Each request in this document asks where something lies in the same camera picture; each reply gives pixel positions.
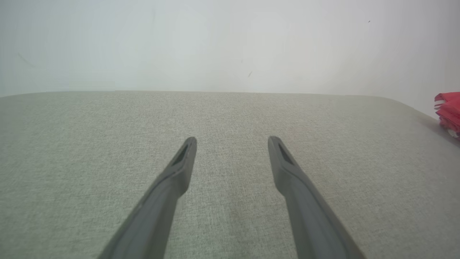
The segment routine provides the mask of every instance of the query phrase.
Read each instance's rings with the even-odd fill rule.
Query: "white wall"
[[[460,1],[0,0],[0,96],[113,89],[376,95],[433,116],[460,91]]]

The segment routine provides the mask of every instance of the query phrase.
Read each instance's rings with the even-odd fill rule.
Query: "fabric texture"
[[[367,96],[73,92],[0,98],[0,258],[96,258],[189,136],[165,258],[296,258],[268,136],[368,258],[460,257],[460,143]]]

